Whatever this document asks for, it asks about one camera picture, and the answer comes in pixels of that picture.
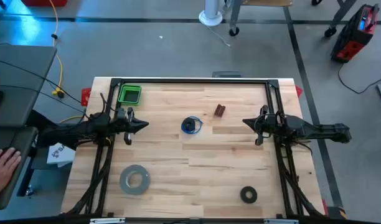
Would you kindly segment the red and black tool case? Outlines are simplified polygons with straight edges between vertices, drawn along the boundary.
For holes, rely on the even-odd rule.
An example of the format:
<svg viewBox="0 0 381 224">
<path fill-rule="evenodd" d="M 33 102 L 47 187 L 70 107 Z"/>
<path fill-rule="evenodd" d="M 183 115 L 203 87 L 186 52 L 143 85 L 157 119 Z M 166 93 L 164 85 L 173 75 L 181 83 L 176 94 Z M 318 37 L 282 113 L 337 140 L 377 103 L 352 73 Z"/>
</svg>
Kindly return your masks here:
<svg viewBox="0 0 381 224">
<path fill-rule="evenodd" d="M 379 10 L 378 4 L 364 4 L 359 8 L 341 30 L 331 52 L 331 60 L 347 63 L 370 42 Z"/>
</svg>

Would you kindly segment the wheeled cart with wooden top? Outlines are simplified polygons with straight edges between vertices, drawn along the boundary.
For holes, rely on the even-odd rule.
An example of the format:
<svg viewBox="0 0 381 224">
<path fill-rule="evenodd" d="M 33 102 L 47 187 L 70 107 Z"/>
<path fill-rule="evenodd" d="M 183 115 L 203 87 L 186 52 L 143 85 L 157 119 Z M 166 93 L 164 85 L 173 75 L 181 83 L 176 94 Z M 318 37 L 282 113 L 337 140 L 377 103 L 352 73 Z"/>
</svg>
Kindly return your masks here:
<svg viewBox="0 0 381 224">
<path fill-rule="evenodd" d="M 228 33 L 231 37 L 235 37 L 240 31 L 237 22 L 241 6 L 285 7 L 291 6 L 293 0 L 224 0 L 224 3 L 224 11 L 231 10 Z"/>
</svg>

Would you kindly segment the white printed box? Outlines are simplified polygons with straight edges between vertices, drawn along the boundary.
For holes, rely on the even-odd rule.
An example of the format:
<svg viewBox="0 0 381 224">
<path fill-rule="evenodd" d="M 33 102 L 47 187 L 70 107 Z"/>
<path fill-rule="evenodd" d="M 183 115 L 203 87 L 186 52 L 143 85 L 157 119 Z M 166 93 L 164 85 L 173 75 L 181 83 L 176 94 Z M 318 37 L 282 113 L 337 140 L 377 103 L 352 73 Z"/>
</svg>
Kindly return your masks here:
<svg viewBox="0 0 381 224">
<path fill-rule="evenodd" d="M 49 147 L 47 164 L 55 164 L 57 167 L 63 167 L 69 163 L 72 163 L 74 158 L 75 150 L 58 142 L 57 144 Z"/>
</svg>

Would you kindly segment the dark grey desk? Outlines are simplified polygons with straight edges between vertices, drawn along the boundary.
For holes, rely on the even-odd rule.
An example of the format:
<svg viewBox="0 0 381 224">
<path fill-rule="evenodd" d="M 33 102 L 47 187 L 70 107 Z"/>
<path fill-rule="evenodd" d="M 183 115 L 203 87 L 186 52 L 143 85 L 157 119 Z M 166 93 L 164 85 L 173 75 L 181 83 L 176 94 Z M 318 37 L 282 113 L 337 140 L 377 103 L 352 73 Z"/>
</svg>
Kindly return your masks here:
<svg viewBox="0 0 381 224">
<path fill-rule="evenodd" d="M 37 129 L 33 127 L 0 129 L 0 149 L 8 149 L 13 147 L 17 151 L 21 152 L 22 157 L 21 162 L 14 171 L 10 182 L 0 193 L 0 210 L 5 209 L 11 199 L 21 170 L 24 167 L 26 157 L 29 155 L 33 140 L 36 136 Z"/>
</svg>

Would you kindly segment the silver frame bracket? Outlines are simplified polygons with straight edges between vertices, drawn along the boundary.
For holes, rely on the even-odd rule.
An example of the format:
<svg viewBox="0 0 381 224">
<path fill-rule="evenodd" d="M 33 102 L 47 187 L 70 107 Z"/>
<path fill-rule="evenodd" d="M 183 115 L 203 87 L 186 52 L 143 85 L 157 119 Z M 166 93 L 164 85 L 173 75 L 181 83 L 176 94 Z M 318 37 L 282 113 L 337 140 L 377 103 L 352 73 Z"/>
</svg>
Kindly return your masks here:
<svg viewBox="0 0 381 224">
<path fill-rule="evenodd" d="M 89 224 L 121 224 L 126 223 L 126 219 L 121 218 L 93 218 Z"/>
<path fill-rule="evenodd" d="M 292 219 L 264 219 L 264 224 L 299 224 L 298 220 Z"/>
</svg>

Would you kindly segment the grey wheeled cart legs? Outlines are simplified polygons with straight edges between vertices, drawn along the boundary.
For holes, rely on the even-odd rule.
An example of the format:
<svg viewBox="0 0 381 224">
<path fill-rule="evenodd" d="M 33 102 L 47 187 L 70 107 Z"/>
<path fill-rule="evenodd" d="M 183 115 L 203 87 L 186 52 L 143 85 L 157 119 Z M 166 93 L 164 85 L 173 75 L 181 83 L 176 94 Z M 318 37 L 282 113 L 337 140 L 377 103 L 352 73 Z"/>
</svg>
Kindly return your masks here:
<svg viewBox="0 0 381 224">
<path fill-rule="evenodd" d="M 335 13 L 331 23 L 329 24 L 329 28 L 325 31 L 324 36 L 329 38 L 332 37 L 337 32 L 337 25 L 344 18 L 344 16 L 348 13 L 350 8 L 355 4 L 357 0 L 336 0 L 339 4 L 339 9 Z"/>
</svg>

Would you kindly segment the small black tape roll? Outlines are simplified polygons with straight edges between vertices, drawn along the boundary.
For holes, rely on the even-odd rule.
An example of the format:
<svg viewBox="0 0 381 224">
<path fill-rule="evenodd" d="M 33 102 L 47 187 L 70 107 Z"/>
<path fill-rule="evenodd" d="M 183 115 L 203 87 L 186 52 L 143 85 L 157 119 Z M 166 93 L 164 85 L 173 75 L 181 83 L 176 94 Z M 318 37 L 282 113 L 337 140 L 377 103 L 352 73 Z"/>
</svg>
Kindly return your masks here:
<svg viewBox="0 0 381 224">
<path fill-rule="evenodd" d="M 241 189 L 240 198 L 244 203 L 247 203 L 247 204 L 255 203 L 258 198 L 258 193 L 253 187 L 246 186 Z"/>
</svg>

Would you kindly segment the red floor bin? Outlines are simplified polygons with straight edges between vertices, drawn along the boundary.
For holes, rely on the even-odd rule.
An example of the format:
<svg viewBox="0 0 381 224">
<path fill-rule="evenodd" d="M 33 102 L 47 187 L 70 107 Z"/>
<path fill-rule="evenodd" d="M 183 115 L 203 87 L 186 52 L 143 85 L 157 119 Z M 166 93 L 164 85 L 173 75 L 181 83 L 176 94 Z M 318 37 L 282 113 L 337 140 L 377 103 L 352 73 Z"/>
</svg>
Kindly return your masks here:
<svg viewBox="0 0 381 224">
<path fill-rule="evenodd" d="M 30 7 L 64 7 L 68 0 L 21 0 L 25 6 Z"/>
</svg>

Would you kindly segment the black aluminium table frame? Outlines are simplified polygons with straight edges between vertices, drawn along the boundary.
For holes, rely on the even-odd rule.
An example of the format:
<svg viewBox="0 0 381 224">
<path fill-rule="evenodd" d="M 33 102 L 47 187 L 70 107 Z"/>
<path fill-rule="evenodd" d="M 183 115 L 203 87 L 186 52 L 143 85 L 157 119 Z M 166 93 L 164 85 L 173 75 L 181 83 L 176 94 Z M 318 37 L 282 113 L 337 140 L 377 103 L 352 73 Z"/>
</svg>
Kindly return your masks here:
<svg viewBox="0 0 381 224">
<path fill-rule="evenodd" d="M 263 105 L 301 116 L 294 81 L 212 78 L 126 78 L 142 88 L 135 116 L 149 125 L 113 141 L 103 212 L 137 218 L 273 218 L 285 213 L 278 155 L 272 139 L 255 145 L 256 134 L 242 121 Z M 226 106 L 221 118 L 218 104 Z M 181 124 L 195 120 L 187 134 Z M 120 187 L 122 171 L 143 166 L 151 183 L 141 195 Z M 240 191 L 253 187 L 258 198 L 244 203 Z"/>
</svg>

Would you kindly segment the person's hand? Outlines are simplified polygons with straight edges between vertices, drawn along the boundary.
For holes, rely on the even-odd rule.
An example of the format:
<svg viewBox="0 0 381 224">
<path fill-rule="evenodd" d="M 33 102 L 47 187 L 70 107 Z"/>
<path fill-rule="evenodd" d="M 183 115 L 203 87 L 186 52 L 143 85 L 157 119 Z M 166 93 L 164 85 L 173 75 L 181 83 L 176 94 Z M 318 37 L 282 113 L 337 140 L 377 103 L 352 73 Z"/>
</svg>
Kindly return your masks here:
<svg viewBox="0 0 381 224">
<path fill-rule="evenodd" d="M 21 152 L 14 147 L 0 149 L 0 193 L 11 180 L 21 160 Z"/>
</svg>

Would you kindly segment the black cord spool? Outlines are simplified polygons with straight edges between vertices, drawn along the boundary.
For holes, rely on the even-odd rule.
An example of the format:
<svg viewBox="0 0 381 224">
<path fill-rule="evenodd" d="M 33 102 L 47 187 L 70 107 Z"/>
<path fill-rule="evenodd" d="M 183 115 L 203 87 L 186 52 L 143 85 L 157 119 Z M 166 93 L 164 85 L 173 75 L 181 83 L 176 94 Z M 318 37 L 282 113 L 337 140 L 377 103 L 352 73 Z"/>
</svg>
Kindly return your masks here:
<svg viewBox="0 0 381 224">
<path fill-rule="evenodd" d="M 181 129 L 187 134 L 192 134 L 195 131 L 195 120 L 191 117 L 185 118 L 181 124 Z"/>
</svg>

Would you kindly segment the grey tape roll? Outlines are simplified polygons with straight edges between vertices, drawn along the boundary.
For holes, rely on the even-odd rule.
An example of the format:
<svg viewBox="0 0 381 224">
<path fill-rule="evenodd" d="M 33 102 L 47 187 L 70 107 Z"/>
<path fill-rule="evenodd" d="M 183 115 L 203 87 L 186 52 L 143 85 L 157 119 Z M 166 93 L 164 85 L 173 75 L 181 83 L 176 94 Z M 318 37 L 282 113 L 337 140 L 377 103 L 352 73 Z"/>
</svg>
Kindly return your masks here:
<svg viewBox="0 0 381 224">
<path fill-rule="evenodd" d="M 133 175 L 139 174 L 142 178 L 137 187 L 132 187 L 130 179 Z M 133 164 L 125 168 L 120 175 L 120 187 L 122 191 L 130 195 L 141 195 L 147 191 L 151 183 L 149 172 L 141 165 Z"/>
</svg>

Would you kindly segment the white pole base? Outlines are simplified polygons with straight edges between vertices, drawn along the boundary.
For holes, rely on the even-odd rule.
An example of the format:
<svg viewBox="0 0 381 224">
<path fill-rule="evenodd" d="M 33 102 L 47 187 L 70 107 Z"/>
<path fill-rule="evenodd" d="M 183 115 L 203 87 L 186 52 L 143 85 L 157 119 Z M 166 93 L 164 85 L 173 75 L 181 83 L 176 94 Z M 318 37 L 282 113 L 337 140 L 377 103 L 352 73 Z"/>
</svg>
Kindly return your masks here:
<svg viewBox="0 0 381 224">
<path fill-rule="evenodd" d="M 223 20 L 219 0 L 205 0 L 204 10 L 199 14 L 199 21 L 208 27 L 219 25 Z"/>
</svg>

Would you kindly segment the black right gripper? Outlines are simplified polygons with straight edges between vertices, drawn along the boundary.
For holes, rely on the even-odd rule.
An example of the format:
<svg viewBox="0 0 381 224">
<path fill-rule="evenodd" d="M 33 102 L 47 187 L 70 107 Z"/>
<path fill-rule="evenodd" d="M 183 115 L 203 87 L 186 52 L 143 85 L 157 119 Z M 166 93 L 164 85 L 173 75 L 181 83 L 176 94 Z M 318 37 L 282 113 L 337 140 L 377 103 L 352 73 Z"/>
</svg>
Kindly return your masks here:
<svg viewBox="0 0 381 224">
<path fill-rule="evenodd" d="M 265 138 L 270 138 L 276 131 L 276 115 L 268 113 L 268 105 L 263 105 L 260 108 L 260 115 L 256 118 L 246 118 L 242 120 L 249 126 L 258 137 L 255 141 L 257 146 L 263 144 Z"/>
</svg>

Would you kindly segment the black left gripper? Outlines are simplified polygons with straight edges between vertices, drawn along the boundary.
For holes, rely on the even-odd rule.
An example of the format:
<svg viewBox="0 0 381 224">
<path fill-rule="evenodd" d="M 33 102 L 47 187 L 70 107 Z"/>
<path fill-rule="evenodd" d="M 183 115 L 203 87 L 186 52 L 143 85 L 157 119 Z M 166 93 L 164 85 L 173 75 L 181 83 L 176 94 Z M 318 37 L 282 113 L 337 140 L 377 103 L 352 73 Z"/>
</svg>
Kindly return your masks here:
<svg viewBox="0 0 381 224">
<path fill-rule="evenodd" d="M 125 110 L 124 108 L 119 108 L 116 112 L 116 133 L 124 133 L 123 139 L 126 145 L 132 145 L 130 133 L 132 120 L 134 123 L 137 124 L 133 127 L 133 131 L 140 131 L 149 124 L 147 121 L 142 121 L 140 119 L 133 118 L 134 110 L 132 107 L 129 107 L 127 110 Z"/>
</svg>

